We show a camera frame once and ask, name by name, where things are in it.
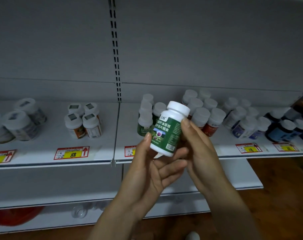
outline brown floor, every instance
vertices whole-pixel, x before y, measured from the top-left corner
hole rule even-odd
[[[268,239],[303,240],[303,171],[290,158],[251,159],[264,189],[239,191],[262,235]],[[83,240],[92,226],[0,235],[0,240]],[[210,213],[143,220],[134,239],[184,239],[197,231],[201,239],[219,239]]]

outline white bottle cap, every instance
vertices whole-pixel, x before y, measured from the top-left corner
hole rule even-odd
[[[257,115],[259,114],[259,111],[253,107],[248,107],[247,108],[247,116],[251,116],[251,117],[257,117]]]
[[[210,117],[210,111],[206,108],[201,107],[195,110],[191,120],[198,127],[202,127],[207,123],[209,117]]]
[[[265,117],[259,117],[257,120],[257,130],[266,131],[268,127],[271,125],[271,121]]]
[[[290,130],[292,131],[293,129],[296,128],[296,125],[293,121],[290,121],[290,120],[282,120],[280,122],[281,126],[284,127],[285,129],[287,130]]]
[[[303,130],[303,120],[300,120],[300,119],[296,119],[295,120],[295,125],[298,129],[301,129]]]
[[[85,113],[84,108],[80,103],[71,103],[68,105],[68,112],[79,114],[79,116],[83,116]]]
[[[93,113],[96,116],[99,115],[99,108],[96,103],[86,104],[84,108],[85,108],[85,113],[87,114]]]
[[[170,101],[167,106],[167,109],[175,110],[183,114],[185,117],[187,117],[189,115],[189,112],[191,111],[189,107],[175,101]]]
[[[69,113],[64,117],[65,125],[68,129],[77,129],[82,126],[83,121],[77,113]]]
[[[142,112],[138,119],[138,123],[144,127],[151,126],[153,124],[153,115],[149,112]]]
[[[213,108],[217,107],[217,102],[215,100],[213,100],[212,98],[207,98],[204,100],[204,107],[206,109],[208,109],[209,111],[211,111]]]
[[[152,105],[154,105],[154,96],[151,95],[150,93],[146,93],[142,96],[142,101],[146,100],[148,102],[150,102]]]
[[[229,97],[226,101],[225,101],[225,105],[227,107],[231,107],[231,108],[236,108],[238,104],[238,99],[234,98],[234,97]]]
[[[146,100],[142,100],[141,104],[140,104],[140,109],[152,113],[153,112],[153,105],[150,102],[146,101]]]
[[[226,113],[219,108],[213,108],[210,112],[210,118],[218,123],[221,123],[225,117]]]
[[[280,119],[281,117],[284,116],[285,111],[283,109],[273,109],[272,111],[269,112],[272,117],[275,119]]]
[[[184,96],[182,97],[182,100],[185,104],[189,104],[191,98],[197,98],[197,92],[191,89],[187,89]]]
[[[2,118],[2,124],[9,130],[19,130],[33,123],[27,113],[22,110],[15,110],[6,113]]]
[[[204,101],[205,99],[209,99],[210,96],[211,96],[211,93],[208,90],[206,90],[204,88],[199,89],[198,98],[201,101]]]
[[[255,119],[255,117],[252,117],[252,116],[246,116],[242,120],[242,123],[244,125],[246,125],[247,127],[254,129],[257,125],[257,119]]]
[[[189,104],[187,105],[187,107],[190,108],[189,114],[193,115],[195,113],[195,110],[197,108],[201,108],[203,104],[204,103],[200,99],[195,97],[191,98]]]
[[[251,102],[247,99],[242,99],[240,101],[240,106],[246,109],[251,106]]]
[[[154,115],[160,116],[161,113],[166,110],[166,108],[167,108],[166,104],[158,102],[154,105],[154,108],[153,108],[152,112],[153,112]]]
[[[30,115],[36,112],[39,107],[33,98],[23,98],[14,103],[13,109],[25,111],[28,115]]]
[[[237,106],[234,110],[233,110],[233,113],[235,113],[236,116],[238,117],[245,117],[247,111],[241,107],[241,106]]]
[[[83,126],[88,129],[95,128],[99,125],[99,120],[94,113],[86,113],[83,115]]]

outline price tag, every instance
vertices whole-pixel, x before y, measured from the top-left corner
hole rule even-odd
[[[256,143],[236,144],[240,153],[262,152],[262,149]]]
[[[16,150],[0,151],[0,163],[10,162]]]
[[[58,148],[54,160],[88,157],[89,146]]]
[[[133,157],[135,156],[135,152],[136,152],[135,145],[125,146],[125,157]]]
[[[279,152],[299,152],[297,147],[291,143],[280,142],[280,143],[273,143],[273,145],[277,148]]]

